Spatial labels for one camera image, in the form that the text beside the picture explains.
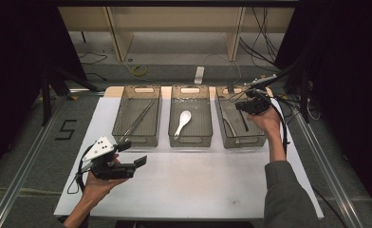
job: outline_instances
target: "metal frame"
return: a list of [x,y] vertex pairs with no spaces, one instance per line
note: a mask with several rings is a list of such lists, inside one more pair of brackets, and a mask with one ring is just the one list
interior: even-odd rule
[[41,131],[38,133],[38,136],[36,137],[30,150],[28,151],[26,158],[24,159],[23,163],[18,169],[14,179],[11,181],[9,188],[6,190],[5,195],[0,200],[0,227],[2,227],[5,219],[7,218],[9,210],[14,204],[21,187],[26,181],[26,178],[31,170],[32,165],[35,163],[38,154],[42,150],[42,147],[44,145],[45,140],[47,139],[47,135],[49,134],[50,129],[55,123],[55,117],[64,103],[65,97],[60,97],[56,100],[56,104],[55,106],[53,106],[49,122],[47,123],[46,126],[43,126],[41,128]]
[[310,127],[310,124],[306,123],[301,114],[297,114],[296,118],[305,138],[307,139],[311,151],[313,152],[313,155],[315,156],[316,161],[319,164],[323,175],[325,176],[325,180],[327,181],[331,193],[333,194],[341,212],[343,213],[348,227],[363,227],[362,220],[356,212],[354,205],[349,199],[349,196],[345,192],[339,178],[337,177],[337,174],[328,161],[325,151],[320,146],[315,133]]

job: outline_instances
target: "plastic spoon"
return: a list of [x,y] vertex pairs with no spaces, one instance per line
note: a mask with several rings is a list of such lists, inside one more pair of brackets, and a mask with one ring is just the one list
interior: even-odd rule
[[190,111],[183,111],[182,113],[180,113],[179,127],[177,128],[177,132],[175,133],[175,140],[177,140],[177,137],[179,136],[183,126],[186,125],[190,121],[190,119],[192,119],[192,113],[190,113]]

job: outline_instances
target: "human hand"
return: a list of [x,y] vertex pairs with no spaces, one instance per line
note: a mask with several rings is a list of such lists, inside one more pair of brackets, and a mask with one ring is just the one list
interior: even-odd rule
[[[120,163],[117,159],[119,155],[115,154],[114,162]],[[83,191],[82,200],[89,200],[96,204],[100,202],[109,192],[117,185],[127,181],[128,179],[118,180],[101,180],[97,179],[92,172],[88,172],[88,177]]]
[[285,161],[287,157],[281,141],[281,120],[274,108],[270,107],[258,115],[249,115],[248,120],[253,121],[266,134],[269,140],[270,161]]
[[273,107],[258,115],[250,114],[247,119],[253,121],[267,136],[280,132],[280,117]]
[[[117,157],[118,154],[115,154],[114,162],[119,162]],[[127,179],[101,180],[97,179],[92,172],[88,172],[82,198],[77,203],[70,216],[65,220],[64,226],[68,228],[79,227],[90,211],[108,195],[115,186],[125,181],[127,181]]]

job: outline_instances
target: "plastic tray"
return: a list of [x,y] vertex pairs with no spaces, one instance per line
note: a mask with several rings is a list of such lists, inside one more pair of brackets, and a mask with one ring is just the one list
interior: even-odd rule
[[[246,87],[236,87],[235,90],[242,91]],[[254,122],[248,121],[246,118],[248,113],[239,112],[234,102],[230,101],[231,94],[224,86],[216,88],[215,108],[218,116],[219,127],[221,129],[222,142],[225,148],[240,148],[263,146],[266,142],[266,136]],[[242,95],[237,101],[246,101],[247,96]]]
[[[189,110],[192,119],[175,137],[180,114]],[[173,85],[169,122],[169,141],[172,147],[210,147],[213,125],[210,107],[210,91],[204,85]]]
[[158,146],[160,97],[160,86],[129,85],[124,88],[112,130],[117,143],[131,141],[132,146]]

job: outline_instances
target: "table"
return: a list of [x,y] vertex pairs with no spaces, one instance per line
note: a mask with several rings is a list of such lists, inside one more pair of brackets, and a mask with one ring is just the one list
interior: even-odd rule
[[[54,215],[70,214],[81,197],[81,193],[69,195],[67,188],[85,149],[100,136],[114,142],[111,131],[121,102],[120,89],[110,87],[106,90],[106,97],[100,98]],[[158,147],[134,147],[120,153],[121,162],[133,162],[147,155],[147,163],[136,171],[133,179],[114,188],[92,210],[91,216],[135,220],[261,219],[267,192],[264,166],[269,162],[269,145],[225,149],[214,106],[214,87],[210,87],[214,131],[211,147],[170,147],[170,91],[169,86],[162,88]],[[288,161],[298,181],[307,190],[318,218],[322,219],[323,212],[293,140],[291,137],[288,140]]]

